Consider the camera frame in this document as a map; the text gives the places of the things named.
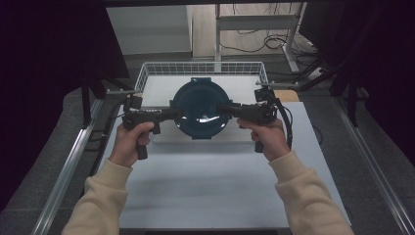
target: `human hand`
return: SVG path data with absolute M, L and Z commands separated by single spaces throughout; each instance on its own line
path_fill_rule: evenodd
M 136 145 L 150 143 L 149 131 L 154 126 L 152 122 L 144 122 L 128 131 L 122 124 L 119 125 L 116 129 L 114 148 L 109 160 L 116 165 L 131 167 L 138 160 Z
M 254 142 L 263 143 L 263 155 L 271 162 L 291 152 L 284 134 L 283 121 L 275 119 L 267 125 L 257 125 L 238 118 L 238 124 L 250 129 Z

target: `metal rail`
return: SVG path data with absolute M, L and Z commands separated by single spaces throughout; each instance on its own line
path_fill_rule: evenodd
M 360 134 L 359 129 L 354 127 L 353 124 L 348 120 L 347 114 L 345 112 L 346 107 L 342 103 L 341 99 L 342 98 L 334 98 L 335 106 L 338 109 L 338 112 L 342 117 L 342 120 L 345 123 L 346 129 L 352 137 L 354 144 L 360 152 L 363 161 L 366 163 L 369 172 L 372 174 L 372 177 L 375 180 L 379 191 L 384 197 L 394 219 L 396 220 L 397 225 L 402 231 L 402 234 L 414 235 L 415 228 L 408 215 L 408 212 L 406 211 L 405 206 L 397 196 L 396 192 L 394 192 L 391 184 L 388 182 L 387 178 L 376 162 L 375 156 L 373 156 L 372 152 L 367 146 L 366 141 Z
M 91 122 L 85 129 L 79 131 L 78 136 L 73 144 L 72 149 L 68 155 L 67 161 L 56 180 L 55 186 L 49 195 L 48 201 L 43 208 L 42 213 L 37 219 L 36 225 L 34 226 L 31 234 L 32 235 L 45 235 L 48 233 L 55 215 L 61 205 L 62 199 L 67 192 L 70 180 L 72 179 L 73 173 L 79 162 L 80 156 L 85 149 L 86 142 L 94 128 L 97 115 L 101 109 L 103 100 L 95 100 L 91 108 Z

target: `metal stand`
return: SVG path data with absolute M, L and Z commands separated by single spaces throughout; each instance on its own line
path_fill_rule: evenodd
M 292 73 L 299 73 L 296 59 L 293 57 L 291 47 L 293 45 L 294 36 L 296 35 L 297 26 L 299 25 L 300 15 L 303 3 L 294 15 L 278 15 L 278 16 L 220 16 L 220 4 L 216 4 L 216 41 L 214 46 L 214 60 L 221 61 L 220 54 L 220 31 L 222 30 L 270 30 L 270 29 L 288 29 L 289 36 L 287 43 L 283 46 L 284 54 L 290 65 Z

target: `beige sweater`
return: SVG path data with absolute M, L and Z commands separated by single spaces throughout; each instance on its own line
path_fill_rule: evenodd
M 275 188 L 284 202 L 293 234 L 353 234 L 315 170 L 305 167 L 295 152 L 269 165 L 277 175 Z M 86 193 L 62 233 L 118 234 L 118 218 L 128 194 L 125 183 L 131 170 L 106 160 L 96 175 L 86 179 Z

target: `table surface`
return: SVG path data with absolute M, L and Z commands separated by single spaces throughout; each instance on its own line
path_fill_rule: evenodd
M 159 106 L 168 102 L 168 97 L 177 90 L 176 86 L 180 87 L 190 80 L 190 76 L 175 78 L 180 82 L 172 82 L 170 77 L 171 84 L 165 84 L 166 77 L 149 77 L 143 93 L 147 102 L 143 105 Z M 244 84 L 240 84 L 239 89 L 232 89 L 236 84 L 232 77 L 228 76 L 226 80 L 224 77 L 213 77 L 212 80 L 220 83 L 230 97 L 242 97 L 245 103 L 254 103 L 254 76 L 247 76 L 245 82 L 240 82 Z M 153 89 L 162 83 L 169 89 L 162 96 L 155 96 Z M 303 103 L 290 102 L 284 105 L 294 117 L 293 149 L 306 165 L 316 169 L 347 217 Z M 274 188 L 277 179 L 266 158 L 254 152 L 254 143 L 250 141 L 248 130 L 228 125 L 222 131 L 224 133 L 220 133 L 227 141 L 210 142 L 180 142 L 177 140 L 180 139 L 180 131 L 171 134 L 169 130 L 172 128 L 161 127 L 161 135 L 156 137 L 165 135 L 164 139 L 173 138 L 175 142 L 157 142 L 152 137 L 148 146 L 149 158 L 134 166 L 127 182 L 130 193 L 120 217 L 121 228 L 288 227 L 283 203 Z M 111 152 L 114 141 L 113 129 L 104 156 Z

